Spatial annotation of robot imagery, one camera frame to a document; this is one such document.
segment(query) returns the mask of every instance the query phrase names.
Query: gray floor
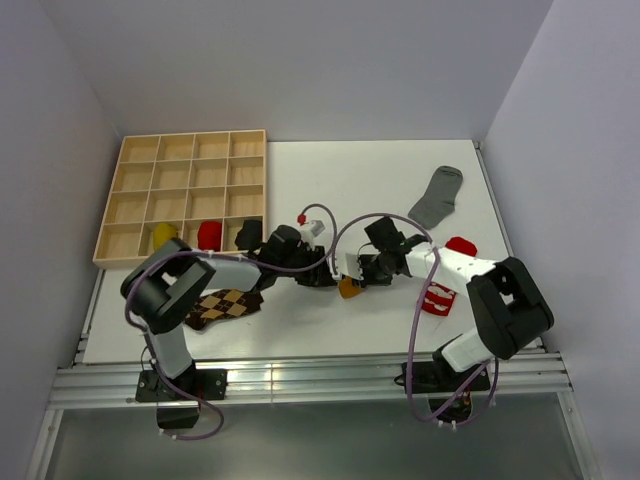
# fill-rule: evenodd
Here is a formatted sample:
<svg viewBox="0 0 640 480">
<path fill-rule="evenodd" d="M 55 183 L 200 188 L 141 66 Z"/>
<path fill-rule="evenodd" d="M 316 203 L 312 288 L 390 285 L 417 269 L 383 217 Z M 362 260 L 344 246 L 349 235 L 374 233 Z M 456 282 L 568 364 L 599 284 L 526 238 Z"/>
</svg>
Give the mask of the gray floor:
<svg viewBox="0 0 640 480">
<path fill-rule="evenodd" d="M 47 478 L 580 478 L 552 394 L 499 397 L 496 408 L 456 433 L 417 423 L 405 401 L 225 413 L 218 437 L 173 442 L 157 435 L 153 409 L 66 412 Z"/>
</svg>

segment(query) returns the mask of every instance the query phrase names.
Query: rolled sock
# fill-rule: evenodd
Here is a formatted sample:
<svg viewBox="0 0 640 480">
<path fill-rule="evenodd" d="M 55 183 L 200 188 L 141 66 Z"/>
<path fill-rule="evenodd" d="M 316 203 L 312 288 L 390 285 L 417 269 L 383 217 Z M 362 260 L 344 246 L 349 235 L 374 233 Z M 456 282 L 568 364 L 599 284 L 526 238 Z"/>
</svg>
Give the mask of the rolled sock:
<svg viewBox="0 0 640 480">
<path fill-rule="evenodd" d="M 427 191 L 409 210 L 409 218 L 415 220 L 427 230 L 438 225 L 443 218 L 455 210 L 458 190 L 462 185 L 462 172 L 454 167 L 438 167 Z"/>
</svg>

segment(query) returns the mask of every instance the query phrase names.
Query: red fabric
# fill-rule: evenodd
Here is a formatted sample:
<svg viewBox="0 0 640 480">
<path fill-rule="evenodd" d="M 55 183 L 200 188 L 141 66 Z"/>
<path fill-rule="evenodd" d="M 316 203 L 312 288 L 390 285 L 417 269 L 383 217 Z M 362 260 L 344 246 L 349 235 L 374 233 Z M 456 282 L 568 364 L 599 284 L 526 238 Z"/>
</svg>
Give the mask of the red fabric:
<svg viewBox="0 0 640 480">
<path fill-rule="evenodd" d="M 219 252 L 222 249 L 222 223 L 209 220 L 200 224 L 198 248 L 214 252 Z"/>
<path fill-rule="evenodd" d="M 449 250 L 464 253 L 471 257 L 475 257 L 478 253 L 478 248 L 469 240 L 465 240 L 462 237 L 451 238 L 445 244 L 445 247 Z M 455 299 L 456 292 L 450 288 L 440 285 L 439 283 L 431 282 L 431 285 L 429 285 L 429 288 L 427 289 L 427 294 L 424 297 L 424 302 L 422 303 L 422 310 L 427 313 L 431 313 L 432 315 L 446 317 L 449 315 Z"/>
</svg>

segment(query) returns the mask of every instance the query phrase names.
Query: white wall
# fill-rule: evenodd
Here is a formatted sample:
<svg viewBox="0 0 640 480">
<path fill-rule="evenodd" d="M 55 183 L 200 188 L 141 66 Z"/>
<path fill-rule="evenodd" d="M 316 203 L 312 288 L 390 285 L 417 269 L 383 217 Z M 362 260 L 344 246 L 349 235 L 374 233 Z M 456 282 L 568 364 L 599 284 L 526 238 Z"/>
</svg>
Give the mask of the white wall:
<svg viewBox="0 0 640 480">
<path fill-rule="evenodd" d="M 483 138 L 551 0 L 41 0 L 123 134 Z"/>
<path fill-rule="evenodd" d="M 75 353 L 117 137 L 36 0 L 0 0 L 0 449 L 22 478 Z"/>
<path fill-rule="evenodd" d="M 640 475 L 640 3 L 556 0 L 486 139 L 607 479 Z"/>
</svg>

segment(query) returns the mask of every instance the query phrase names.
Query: wooden tray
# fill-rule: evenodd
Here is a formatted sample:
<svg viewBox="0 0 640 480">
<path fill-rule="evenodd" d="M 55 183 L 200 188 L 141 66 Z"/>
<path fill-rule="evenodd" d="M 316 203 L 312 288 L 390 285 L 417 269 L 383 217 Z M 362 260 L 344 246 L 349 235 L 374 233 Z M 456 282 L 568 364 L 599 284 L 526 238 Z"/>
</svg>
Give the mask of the wooden tray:
<svg viewBox="0 0 640 480">
<path fill-rule="evenodd" d="M 247 218 L 266 234 L 266 132 L 203 132 L 126 137 L 93 261 L 135 267 L 153 253 L 153 229 L 169 223 L 197 247 L 200 224 L 223 224 L 222 252 L 237 253 Z"/>
</svg>

